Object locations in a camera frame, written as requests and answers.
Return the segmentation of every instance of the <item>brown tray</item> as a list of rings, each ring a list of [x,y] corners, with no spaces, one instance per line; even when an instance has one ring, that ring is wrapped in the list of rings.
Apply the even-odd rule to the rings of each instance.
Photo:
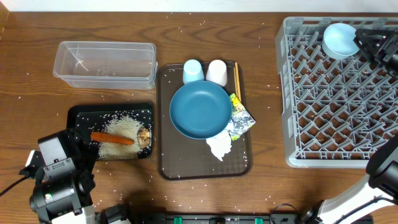
[[[209,62],[202,63],[206,74]],[[235,92],[234,62],[226,61],[228,82],[224,89],[230,95]],[[252,167],[250,133],[246,132],[232,142],[231,152],[218,160],[206,140],[191,139],[179,133],[170,119],[170,102],[174,93],[183,86],[182,64],[162,67],[157,72],[157,105],[159,116],[158,169],[167,180],[236,177],[247,174]],[[243,76],[239,68],[242,104],[244,98]]]

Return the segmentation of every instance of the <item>light blue bowl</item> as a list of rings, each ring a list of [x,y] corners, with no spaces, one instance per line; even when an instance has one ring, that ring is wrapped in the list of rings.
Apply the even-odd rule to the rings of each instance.
[[[343,60],[356,54],[359,48],[354,42],[355,31],[354,27],[343,23],[328,26],[323,34],[323,51],[336,60]]]
[[[232,105],[222,87],[208,81],[182,86],[170,103],[170,118],[175,128],[187,137],[207,139],[226,128]]]

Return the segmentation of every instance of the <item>gray dish rack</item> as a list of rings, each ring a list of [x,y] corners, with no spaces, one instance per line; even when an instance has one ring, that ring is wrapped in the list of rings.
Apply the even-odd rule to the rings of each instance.
[[[285,160],[291,167],[364,168],[398,134],[398,79],[359,52],[333,60],[325,29],[398,29],[398,18],[287,17],[275,38]]]

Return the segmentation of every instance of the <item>rice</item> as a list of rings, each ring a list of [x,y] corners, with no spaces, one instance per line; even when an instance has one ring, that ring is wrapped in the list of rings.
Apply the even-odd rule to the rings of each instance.
[[[142,149],[138,145],[137,132],[143,126],[142,122],[122,116],[112,119],[105,125],[104,132],[134,140],[133,145],[123,145],[110,142],[99,144],[99,160],[135,159]]]

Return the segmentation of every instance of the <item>wood grain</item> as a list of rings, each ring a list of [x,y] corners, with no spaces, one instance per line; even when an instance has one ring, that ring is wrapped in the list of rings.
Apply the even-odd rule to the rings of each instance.
[[[0,40],[2,38],[2,34],[4,33],[4,28],[7,24],[9,14],[10,12],[8,9],[0,2]]]
[[[0,189],[20,178],[17,173],[29,151],[37,149],[38,138],[65,128],[70,107],[84,103],[156,104],[155,90],[71,88],[53,77],[61,41],[100,40],[151,42],[157,47],[159,66],[191,58],[239,62],[247,109],[257,123],[251,130],[254,166],[240,178],[169,182],[157,173],[156,152],[149,159],[97,162],[96,188],[91,194],[97,212],[123,202],[138,210],[221,213],[239,209],[241,213],[265,214],[279,203],[302,210],[340,194],[362,178],[364,171],[293,169],[284,160],[274,38],[287,16],[397,14],[10,13],[0,42]],[[33,181],[26,180],[0,198],[0,223],[37,223],[29,208],[33,186]],[[376,223],[397,222],[395,210],[375,212]]]

